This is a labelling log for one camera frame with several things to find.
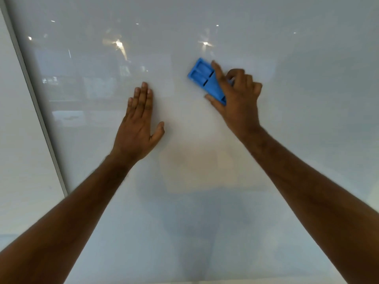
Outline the person's right hand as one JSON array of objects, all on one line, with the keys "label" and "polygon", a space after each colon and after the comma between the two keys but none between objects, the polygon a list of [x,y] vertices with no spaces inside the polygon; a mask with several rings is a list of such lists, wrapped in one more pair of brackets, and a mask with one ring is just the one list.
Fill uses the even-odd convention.
[{"label": "person's right hand", "polygon": [[219,114],[235,136],[245,143],[262,129],[258,118],[258,98],[253,94],[253,76],[245,73],[246,86],[233,86],[233,81],[226,79],[226,74],[215,60],[211,66],[226,98],[225,112]]}]

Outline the person's left hand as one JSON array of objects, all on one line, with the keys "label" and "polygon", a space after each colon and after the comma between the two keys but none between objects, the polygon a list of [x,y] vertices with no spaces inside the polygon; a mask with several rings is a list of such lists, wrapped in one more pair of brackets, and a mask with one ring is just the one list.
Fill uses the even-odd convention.
[{"label": "person's left hand", "polygon": [[151,130],[154,107],[153,90],[148,85],[148,99],[141,118],[135,117],[135,90],[130,113],[127,119],[122,120],[109,154],[109,158],[113,162],[128,168],[145,158],[156,147],[156,145],[149,144],[150,136],[155,131],[155,129]]}]

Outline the blue whiteboard eraser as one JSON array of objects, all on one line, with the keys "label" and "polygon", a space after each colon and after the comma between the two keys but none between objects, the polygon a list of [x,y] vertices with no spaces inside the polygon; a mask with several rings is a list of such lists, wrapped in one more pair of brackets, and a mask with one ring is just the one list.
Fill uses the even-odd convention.
[{"label": "blue whiteboard eraser", "polygon": [[224,106],[226,105],[226,98],[216,79],[215,70],[208,61],[201,57],[198,58],[187,77],[205,90],[207,94],[214,97]]}]

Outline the person's right forearm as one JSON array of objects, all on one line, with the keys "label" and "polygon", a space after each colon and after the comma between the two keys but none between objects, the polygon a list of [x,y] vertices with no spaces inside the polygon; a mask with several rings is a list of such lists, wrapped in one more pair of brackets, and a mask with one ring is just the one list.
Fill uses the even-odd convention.
[{"label": "person's right forearm", "polygon": [[379,213],[262,127],[244,127],[235,134],[344,280],[379,284]]}]

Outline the person's left forearm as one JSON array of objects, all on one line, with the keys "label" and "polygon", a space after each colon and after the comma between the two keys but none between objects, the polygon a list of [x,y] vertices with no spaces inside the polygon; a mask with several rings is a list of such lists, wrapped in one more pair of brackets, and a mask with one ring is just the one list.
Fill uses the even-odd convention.
[{"label": "person's left forearm", "polygon": [[0,284],[64,284],[137,161],[134,154],[112,151],[69,196],[0,252]]}]

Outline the white glossy whiteboard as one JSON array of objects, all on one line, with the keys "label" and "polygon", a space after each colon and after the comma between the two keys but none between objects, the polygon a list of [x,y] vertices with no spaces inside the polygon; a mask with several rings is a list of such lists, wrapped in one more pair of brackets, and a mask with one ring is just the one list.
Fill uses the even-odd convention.
[{"label": "white glossy whiteboard", "polygon": [[156,148],[130,171],[69,284],[345,284],[187,77],[263,84],[263,128],[379,210],[379,0],[5,0],[66,189],[154,91]]}]

